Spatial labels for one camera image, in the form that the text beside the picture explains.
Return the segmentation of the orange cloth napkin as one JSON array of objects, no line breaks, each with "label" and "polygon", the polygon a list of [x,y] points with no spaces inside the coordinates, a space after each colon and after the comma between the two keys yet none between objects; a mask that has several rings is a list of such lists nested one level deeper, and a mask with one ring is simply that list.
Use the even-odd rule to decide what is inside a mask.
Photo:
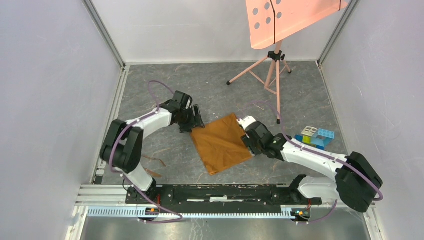
[{"label": "orange cloth napkin", "polygon": [[194,146],[209,175],[215,175],[252,158],[244,145],[235,113],[197,127],[190,133]]}]

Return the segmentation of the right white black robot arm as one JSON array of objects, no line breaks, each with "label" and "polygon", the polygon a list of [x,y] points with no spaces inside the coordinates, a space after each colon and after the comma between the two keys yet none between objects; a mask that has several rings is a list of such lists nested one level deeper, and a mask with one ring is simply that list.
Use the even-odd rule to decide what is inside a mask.
[{"label": "right white black robot arm", "polygon": [[237,123],[244,131],[243,143],[254,156],[265,155],[323,175],[302,177],[290,188],[288,196],[293,203],[302,204],[312,198],[333,199],[365,213],[373,202],[383,199],[380,190],[383,180],[361,153],[331,153],[310,147],[283,133],[274,135],[251,116],[239,118]]}]

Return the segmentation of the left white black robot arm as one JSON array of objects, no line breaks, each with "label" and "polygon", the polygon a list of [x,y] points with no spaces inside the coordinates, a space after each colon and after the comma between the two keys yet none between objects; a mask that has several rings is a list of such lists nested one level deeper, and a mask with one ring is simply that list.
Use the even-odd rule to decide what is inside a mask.
[{"label": "left white black robot arm", "polygon": [[157,190],[154,188],[156,181],[141,164],[143,142],[153,133],[174,124],[178,125],[180,133],[205,127],[200,107],[193,103],[190,95],[181,91],[138,118],[113,120],[102,143],[100,159],[132,183],[145,204],[156,200]]}]

